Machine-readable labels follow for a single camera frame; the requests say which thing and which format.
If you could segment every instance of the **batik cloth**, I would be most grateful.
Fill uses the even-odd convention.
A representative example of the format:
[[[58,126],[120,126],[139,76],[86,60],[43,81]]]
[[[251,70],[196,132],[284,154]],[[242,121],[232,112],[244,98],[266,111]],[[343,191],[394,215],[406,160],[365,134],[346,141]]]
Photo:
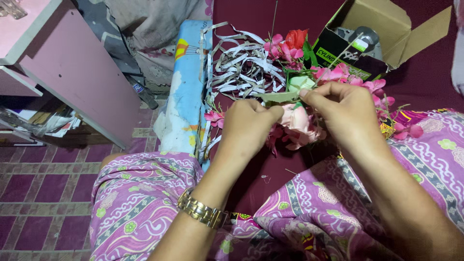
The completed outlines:
[[[410,111],[397,120],[424,134],[389,139],[394,156],[463,232],[464,115]],[[126,155],[106,165],[92,192],[90,260],[145,260],[175,218],[179,195],[202,175],[186,153]],[[249,214],[232,213],[209,259],[400,260],[380,243],[388,242],[380,218],[340,156],[296,175]]]

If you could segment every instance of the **metal watch strap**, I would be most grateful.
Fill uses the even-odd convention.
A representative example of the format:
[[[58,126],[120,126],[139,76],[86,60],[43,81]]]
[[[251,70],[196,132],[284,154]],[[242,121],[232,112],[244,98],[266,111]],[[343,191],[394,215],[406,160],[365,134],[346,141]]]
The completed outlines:
[[[219,209],[212,209],[198,202],[190,196],[192,190],[193,188],[188,188],[182,193],[177,201],[177,208],[210,228],[221,228],[226,222],[229,213]]]

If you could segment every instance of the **right hand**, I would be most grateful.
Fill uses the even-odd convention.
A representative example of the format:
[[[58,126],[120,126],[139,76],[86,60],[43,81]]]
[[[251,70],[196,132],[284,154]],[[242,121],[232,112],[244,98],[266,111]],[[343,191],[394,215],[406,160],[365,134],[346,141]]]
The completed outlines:
[[[369,148],[386,147],[372,95],[365,88],[330,82],[313,91],[303,89],[300,97],[321,113],[327,129],[343,150],[357,154]]]

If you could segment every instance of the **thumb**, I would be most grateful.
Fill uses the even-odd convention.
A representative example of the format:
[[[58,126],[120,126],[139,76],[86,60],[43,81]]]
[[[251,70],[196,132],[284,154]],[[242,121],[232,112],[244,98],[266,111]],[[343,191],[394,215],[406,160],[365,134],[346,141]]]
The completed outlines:
[[[280,118],[282,118],[282,116],[284,115],[284,109],[282,108],[282,106],[276,105],[272,106],[266,111],[261,112],[260,114],[263,115],[264,120],[267,123],[269,123],[269,125],[273,125]]]
[[[335,107],[339,104],[337,102],[331,101],[325,98],[323,95],[316,91],[309,91],[302,89],[300,91],[301,100],[304,101],[307,105],[315,108],[318,112],[322,114],[323,117],[326,117]]]

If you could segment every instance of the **left hand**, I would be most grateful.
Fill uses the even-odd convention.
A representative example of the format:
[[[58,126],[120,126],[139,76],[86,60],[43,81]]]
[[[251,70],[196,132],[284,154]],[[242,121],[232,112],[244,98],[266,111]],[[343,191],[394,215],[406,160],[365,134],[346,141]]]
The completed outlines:
[[[226,153],[248,164],[263,147],[271,126],[284,115],[281,106],[264,108],[256,100],[239,100],[227,110],[217,156]]]

